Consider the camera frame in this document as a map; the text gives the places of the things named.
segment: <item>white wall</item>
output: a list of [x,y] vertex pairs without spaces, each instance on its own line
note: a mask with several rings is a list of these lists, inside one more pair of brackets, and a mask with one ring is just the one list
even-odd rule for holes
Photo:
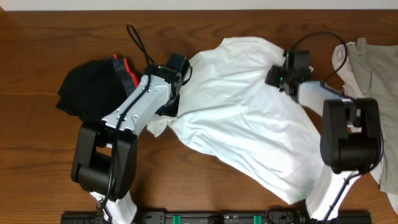
[[6,11],[398,9],[398,0],[0,0]]

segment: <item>robotic arm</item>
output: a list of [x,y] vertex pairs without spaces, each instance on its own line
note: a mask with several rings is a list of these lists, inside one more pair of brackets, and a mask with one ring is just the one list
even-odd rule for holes
[[[378,106],[374,99],[347,98],[322,86],[319,81],[309,81],[311,71],[308,69],[308,52],[288,51],[287,55],[283,67],[271,68],[266,83],[285,91],[301,105],[323,116],[320,150],[325,166],[317,186],[306,200],[306,217],[309,218],[301,217],[300,223],[314,220],[326,222],[338,216],[338,207],[353,182],[361,174],[369,172],[369,168],[376,166],[381,158]],[[118,119],[135,102],[119,128],[112,193],[104,210],[106,220],[109,221],[111,216],[112,223],[133,222],[137,207],[131,200],[129,188],[136,172],[137,137],[153,114],[177,115],[179,91],[189,67],[189,61],[177,54],[173,54],[165,66],[150,65],[138,88],[118,109],[105,116],[102,123],[83,123],[73,161],[72,180],[101,202],[107,192],[111,157],[98,152],[96,147],[111,147],[114,144],[113,133]],[[148,75],[151,75],[150,87],[137,100],[145,90]],[[349,126],[357,127],[359,131],[349,133]],[[170,223],[171,219],[162,220],[163,215],[159,216],[160,222]],[[173,224],[181,223],[181,215],[168,216]],[[226,218],[229,219],[229,215],[224,216],[224,222]],[[262,224],[261,216],[254,217],[255,224],[256,221]]]

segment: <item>wooden tabletop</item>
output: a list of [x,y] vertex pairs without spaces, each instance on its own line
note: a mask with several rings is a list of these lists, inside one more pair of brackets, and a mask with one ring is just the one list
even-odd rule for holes
[[[335,32],[347,42],[398,44],[398,11],[0,11],[0,223],[59,223],[65,211],[93,211],[95,200],[71,181],[81,121],[55,108],[57,91],[73,67],[112,54],[130,57],[137,71],[144,57],[125,25],[134,23],[149,54],[165,63],[171,53],[192,57],[225,37],[263,37],[285,49],[301,36]],[[314,37],[315,78],[333,71],[338,41]],[[341,80],[329,84],[339,88]],[[321,119],[311,115],[319,129]],[[256,181],[185,147],[171,130],[139,138],[131,193],[139,207],[169,211],[266,210],[286,205]],[[370,175],[360,178],[342,209],[368,209],[374,223],[398,223]]]

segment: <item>green tape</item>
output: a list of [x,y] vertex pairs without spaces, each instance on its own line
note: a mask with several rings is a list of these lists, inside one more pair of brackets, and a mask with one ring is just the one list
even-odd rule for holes
[[181,215],[173,216],[173,224],[181,224]]
[[255,215],[253,222],[254,222],[254,224],[261,224],[261,216]]

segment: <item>gray cloth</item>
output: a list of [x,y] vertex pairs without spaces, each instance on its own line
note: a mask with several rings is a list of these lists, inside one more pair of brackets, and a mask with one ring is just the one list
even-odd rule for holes
[[379,103],[385,150],[380,190],[398,195],[398,45],[368,45],[360,38],[347,47],[359,89]]

